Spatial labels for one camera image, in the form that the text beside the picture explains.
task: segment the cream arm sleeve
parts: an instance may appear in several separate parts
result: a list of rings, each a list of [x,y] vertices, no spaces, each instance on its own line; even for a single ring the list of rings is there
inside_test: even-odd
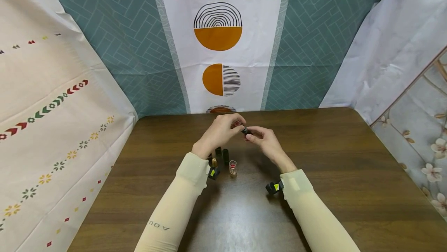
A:
[[[186,154],[177,174],[156,206],[135,252],[176,252],[197,197],[206,187],[208,161]]]
[[[289,203],[312,252],[359,252],[341,223],[315,193],[303,170],[280,175]]]

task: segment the white fabric panel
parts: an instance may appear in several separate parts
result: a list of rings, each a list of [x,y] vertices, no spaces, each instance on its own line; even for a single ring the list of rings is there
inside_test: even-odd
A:
[[[447,45],[446,0],[382,0],[367,15],[320,107],[376,120]]]
[[[137,116],[58,0],[0,9],[0,251],[63,252]]]
[[[163,0],[163,2],[185,80],[191,113],[204,113],[216,105],[229,105],[237,111],[260,110],[281,0]],[[226,50],[205,47],[194,33],[194,19],[201,8],[206,4],[217,2],[223,2],[221,5],[226,6],[223,9],[233,11],[236,9],[242,20],[240,39],[235,46]],[[213,64],[226,65],[238,73],[240,87],[234,94],[223,97],[205,88],[203,72]]]

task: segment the herringbone pattern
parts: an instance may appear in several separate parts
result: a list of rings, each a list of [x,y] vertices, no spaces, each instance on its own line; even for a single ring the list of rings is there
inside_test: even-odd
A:
[[[155,0],[60,0],[140,117],[186,113]],[[289,0],[267,110],[318,107],[375,0]]]
[[[59,1],[139,117],[186,113],[155,0]]]
[[[266,110],[321,103],[376,0],[289,0]]]

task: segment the black lines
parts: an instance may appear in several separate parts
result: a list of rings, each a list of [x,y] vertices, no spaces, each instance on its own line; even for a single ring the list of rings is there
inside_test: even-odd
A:
[[[241,77],[232,68],[222,65],[223,94],[233,95],[241,87]]]
[[[225,3],[208,3],[197,12],[194,28],[242,27],[241,13],[235,6]]]

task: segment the hand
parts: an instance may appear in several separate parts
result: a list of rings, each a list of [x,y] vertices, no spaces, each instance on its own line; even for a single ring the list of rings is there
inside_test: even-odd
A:
[[[193,145],[191,152],[202,159],[208,158],[212,150],[223,146],[244,129],[242,125],[231,128],[231,125],[238,120],[245,124],[245,119],[240,114],[218,115],[205,134]]]
[[[253,135],[246,135],[248,141],[261,147],[262,153],[267,156],[277,167],[281,173],[289,173],[297,170],[295,164],[290,160],[289,156],[284,152],[275,133],[271,129],[253,126],[247,127]]]

